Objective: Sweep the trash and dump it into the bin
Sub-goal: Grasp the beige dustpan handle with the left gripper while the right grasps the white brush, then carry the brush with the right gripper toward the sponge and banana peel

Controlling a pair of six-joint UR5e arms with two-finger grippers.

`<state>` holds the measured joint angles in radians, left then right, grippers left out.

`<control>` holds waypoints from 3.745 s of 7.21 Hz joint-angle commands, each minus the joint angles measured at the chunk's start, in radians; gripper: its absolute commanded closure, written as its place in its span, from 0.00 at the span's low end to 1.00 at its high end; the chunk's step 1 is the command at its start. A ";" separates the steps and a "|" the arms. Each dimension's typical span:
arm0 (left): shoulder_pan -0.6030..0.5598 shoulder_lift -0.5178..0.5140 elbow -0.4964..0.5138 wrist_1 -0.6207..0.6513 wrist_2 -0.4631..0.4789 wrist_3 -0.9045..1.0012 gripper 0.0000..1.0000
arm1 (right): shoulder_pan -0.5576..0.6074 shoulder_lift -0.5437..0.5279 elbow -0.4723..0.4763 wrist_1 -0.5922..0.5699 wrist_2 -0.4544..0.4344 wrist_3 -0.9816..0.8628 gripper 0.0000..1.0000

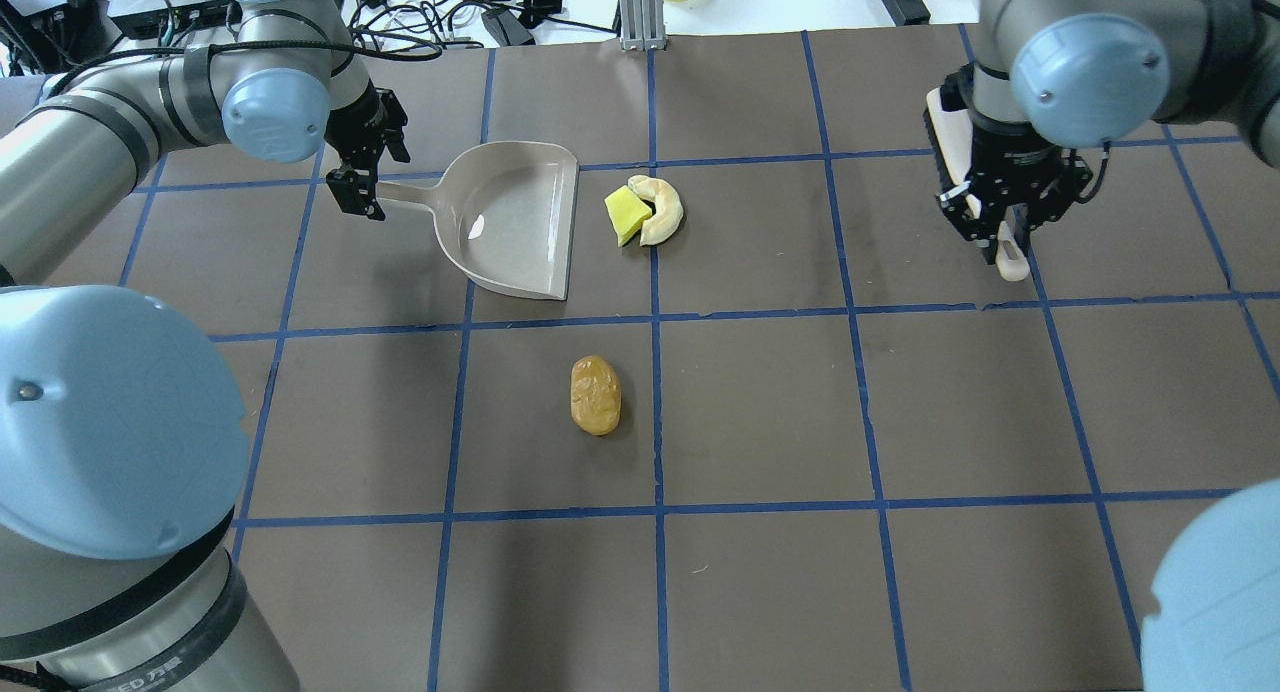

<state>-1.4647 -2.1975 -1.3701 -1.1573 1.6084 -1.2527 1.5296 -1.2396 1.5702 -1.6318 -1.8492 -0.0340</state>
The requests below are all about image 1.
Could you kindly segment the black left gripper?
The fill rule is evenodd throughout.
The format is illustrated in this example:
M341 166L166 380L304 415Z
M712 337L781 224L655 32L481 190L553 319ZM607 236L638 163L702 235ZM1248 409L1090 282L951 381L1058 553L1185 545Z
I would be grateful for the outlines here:
M375 83L369 83L352 104L332 110L325 142L339 162L326 173L326 187L343 214L384 221L375 171L383 153L390 153L394 162L411 162L404 141L407 123L397 95Z

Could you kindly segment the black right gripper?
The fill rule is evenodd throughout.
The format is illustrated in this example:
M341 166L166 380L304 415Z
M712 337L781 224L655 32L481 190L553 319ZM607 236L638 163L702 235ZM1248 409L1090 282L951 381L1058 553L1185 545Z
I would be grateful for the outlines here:
M1093 171L1075 148L1051 145L1028 122L998 122L977 104L978 68L961 67L940 84L946 110L968 109L975 128L977 171L995 178L995 185L1012 206L1007 208L1009 258L1027 258L1030 232L1056 223L1075 203L1093 197ZM997 263L998 233L1004 221L975 217L966 221L966 240L978 246L984 262Z

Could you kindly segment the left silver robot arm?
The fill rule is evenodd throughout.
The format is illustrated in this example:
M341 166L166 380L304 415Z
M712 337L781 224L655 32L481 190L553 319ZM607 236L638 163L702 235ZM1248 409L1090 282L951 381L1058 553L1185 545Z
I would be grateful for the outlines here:
M334 148L347 214L383 217L407 159L334 0L236 0L233 42L67 72L3 139L3 661L73 691L300 691L223 540L250 475L244 405L191 318L49 276L179 150Z

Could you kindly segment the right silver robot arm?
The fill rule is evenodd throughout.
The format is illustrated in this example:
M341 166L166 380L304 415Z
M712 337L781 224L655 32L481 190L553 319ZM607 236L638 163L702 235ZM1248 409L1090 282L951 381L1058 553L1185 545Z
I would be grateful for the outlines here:
M1147 122L1236 127L1277 165L1277 6L1267 0L980 0L973 61L925 96L937 203L1007 281L1030 237L1105 178ZM1140 632L1147 691L1277 688L1277 482L1230 492L1174 540Z

